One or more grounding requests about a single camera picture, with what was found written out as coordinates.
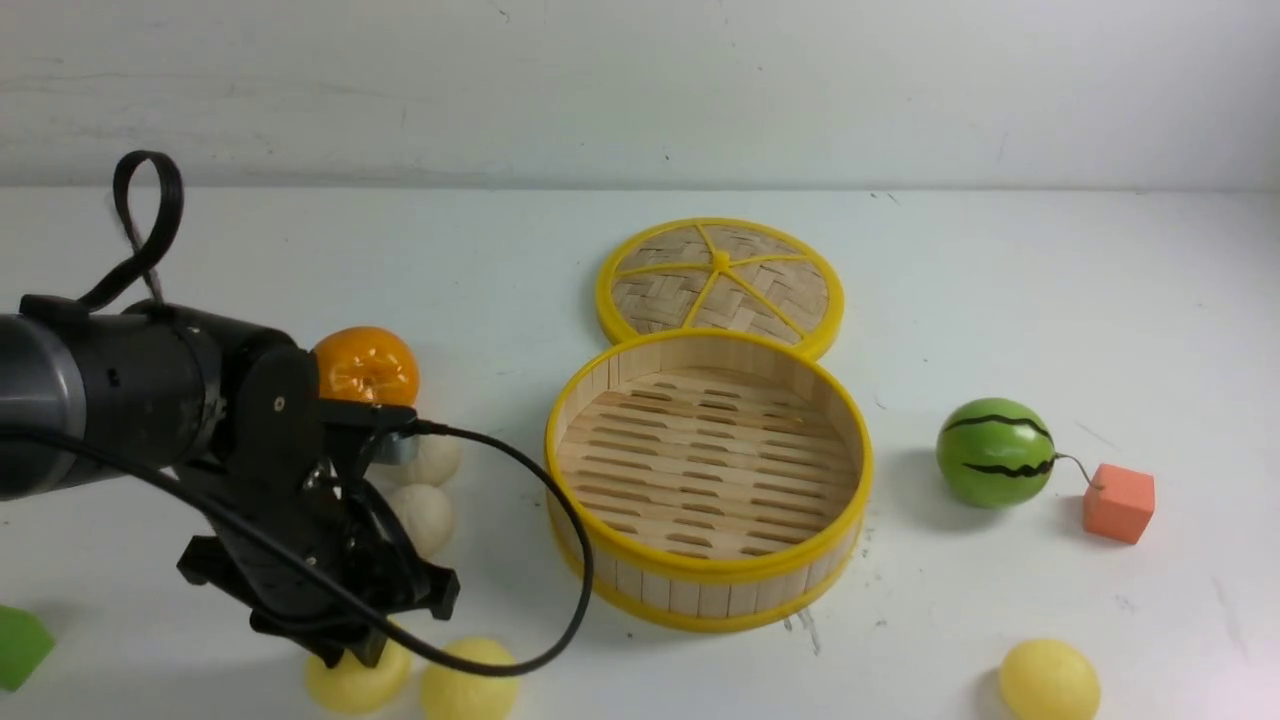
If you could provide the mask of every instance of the yellow rim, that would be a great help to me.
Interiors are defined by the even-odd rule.
[[[762,555],[759,557],[744,557],[739,560],[704,560],[699,557],[673,555],[641,544],[623,533],[605,525],[599,518],[579,502],[573,489],[564,482],[559,459],[556,454],[557,448],[554,446],[556,420],[561,416],[561,413],[564,411],[564,404],[568,401],[573,388],[576,388],[579,383],[581,383],[588,374],[591,373],[591,370],[600,364],[607,363],[616,355],[621,355],[634,347],[652,342],[667,342],[689,337],[723,337],[740,342],[755,343],[783,355],[788,355],[826,380],[836,391],[845,406],[849,407],[850,413],[854,414],[854,420],[858,424],[859,442],[861,442],[863,446],[860,480],[858,483],[858,489],[854,492],[854,498],[827,528],[818,532],[812,538],[782,552]],[[634,340],[613,346],[595,360],[588,363],[581,370],[577,372],[577,374],[573,375],[568,384],[564,386],[559,397],[556,398],[554,407],[552,407],[550,418],[547,420],[545,433],[543,450],[547,456],[547,469],[556,480],[556,484],[564,491],[566,496],[568,496],[573,510],[582,518],[582,523],[586,525],[586,529],[591,534],[591,539],[596,547],[600,547],[618,560],[640,568],[641,570],[649,570],[680,580],[701,583],[750,582],[773,575],[783,575],[805,566],[822,555],[829,552],[835,543],[838,542],[840,538],[845,537],[845,533],[854,525],[854,523],[858,521],[859,518],[861,518],[863,510],[865,509],[872,492],[873,461],[870,436],[867,433],[867,423],[863,419],[861,411],[858,410],[858,405],[854,402],[854,398],[849,396],[849,392],[845,391],[844,386],[836,382],[836,378],[833,378],[827,370],[822,369],[822,366],[817,363],[804,357],[785,345],[732,331],[712,328],[676,329],[648,336],[637,336]]]
[[[637,245],[653,238],[654,236],[662,234],[668,231],[673,231],[676,228],[684,228],[690,225],[698,229],[698,232],[703,236],[703,240],[707,241],[708,246],[710,246],[710,240],[707,237],[707,232],[703,231],[703,225],[731,225],[773,236],[781,240],[782,242],[786,242],[787,245],[795,247],[797,251],[797,255],[794,256],[767,255],[759,259],[753,259],[753,261],[803,259],[809,263],[813,263],[813,265],[818,268],[818,273],[827,282],[827,314],[823,315],[822,320],[818,322],[818,327],[815,327],[809,332],[800,332],[790,318],[781,314],[781,311],[777,311],[776,314],[778,315],[780,320],[786,323],[788,327],[791,327],[800,334],[800,341],[791,346],[791,350],[794,350],[795,352],[810,360],[817,360],[818,357],[822,357],[823,354],[826,354],[828,350],[831,350],[832,343],[836,342],[836,334],[840,331],[840,323],[845,315],[845,292],[840,286],[840,278],[836,275],[836,270],[827,264],[827,260],[824,260],[822,255],[818,255],[817,251],[814,251],[808,245],[800,242],[795,237],[791,237],[790,234],[777,228],[771,228],[768,225],[750,223],[746,220],[737,220],[733,218],[687,218],[684,220],[673,220],[660,225],[654,225],[649,229],[636,233],[626,242],[623,242],[617,250],[614,250],[613,254],[609,255],[609,259],[604,261],[604,266],[600,268],[600,274],[596,277],[595,281],[595,310],[600,320],[600,329],[604,331],[604,336],[609,338],[609,342],[616,345],[620,342],[626,342],[632,338],[640,337],[640,333],[637,333],[636,329],[632,328],[626,322],[626,319],[622,318],[622,313],[620,313],[617,306],[613,304],[613,281],[617,279],[618,277],[617,272],[618,264],[627,255],[630,255],[631,251],[635,250]],[[736,268],[740,266],[741,264],[744,263],[737,261],[732,264],[732,266]],[[707,268],[709,273],[712,272],[710,264],[699,265],[699,264],[681,263],[678,265],[687,269]],[[653,269],[646,269],[644,272],[653,272]],[[736,277],[736,273],[723,273],[723,274],[731,278]],[[707,287],[710,287],[712,279],[719,275],[721,273],[713,273],[708,278]],[[735,282],[742,286],[742,288],[746,290],[748,292],[755,290],[753,286],[742,282],[741,279],[737,279]],[[759,296],[759,293],[755,292],[753,293],[753,296]],[[690,318],[692,318],[692,313],[694,310],[691,309],[689,315]]]
[[[552,537],[556,538],[556,547],[559,550],[561,557],[564,559],[570,570],[581,578],[582,564],[579,562],[577,557],[573,556],[573,552],[570,551],[568,544],[566,544],[567,541],[561,537],[554,523],[552,523]],[[645,605],[634,597],[622,594],[616,588],[611,588],[599,580],[591,583],[591,591],[618,610],[655,625],[663,625],[673,630],[685,630],[689,633],[739,633],[777,623],[778,620],[790,618],[791,615],[795,615],[796,612],[813,605],[815,600],[831,589],[831,585],[836,584],[836,580],[844,575],[845,568],[854,557],[854,551],[858,550],[858,539],[860,538],[854,538],[854,544],[850,547],[849,555],[840,560],[840,565],[836,566],[836,570],[826,580],[809,588],[804,594],[790,602],[780,605],[772,610],[753,612],[751,615],[739,615],[736,618],[691,618],[689,615],[677,615],[675,612],[663,611]]]

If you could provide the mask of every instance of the bamboo steamer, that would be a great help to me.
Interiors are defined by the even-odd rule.
[[[835,378],[723,329],[640,336],[589,363],[556,402],[545,451],[588,528],[596,594],[685,630],[755,628],[817,600],[872,488],[865,423]],[[568,519],[547,507],[581,574]]]
[[[748,220],[690,218],[623,242],[600,268],[595,306],[612,342],[721,328],[817,359],[836,340],[845,299],[831,265],[795,237]]]

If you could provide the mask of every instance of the white wall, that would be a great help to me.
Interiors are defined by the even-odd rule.
[[[9,0],[0,182],[1280,188],[1277,0]]]

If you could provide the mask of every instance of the green toy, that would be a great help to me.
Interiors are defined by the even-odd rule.
[[[52,650],[54,635],[38,618],[0,605],[0,691],[20,688]]]
[[[984,397],[961,405],[942,424],[937,457],[956,497],[978,507],[1009,507],[1044,488],[1059,455],[1030,407]]]

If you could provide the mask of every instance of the watermelon stem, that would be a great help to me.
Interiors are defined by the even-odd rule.
[[[1059,452],[1053,455],[1053,460],[1061,460],[1064,457],[1070,460],[1071,462],[1075,462],[1075,466],[1080,469],[1080,474],[1084,475],[1084,482],[1088,483],[1091,488],[1102,489],[1102,486],[1094,484],[1093,480],[1089,478],[1089,473],[1088,470],[1084,469],[1084,464],[1076,460],[1074,456],[1066,455],[1065,452]]]

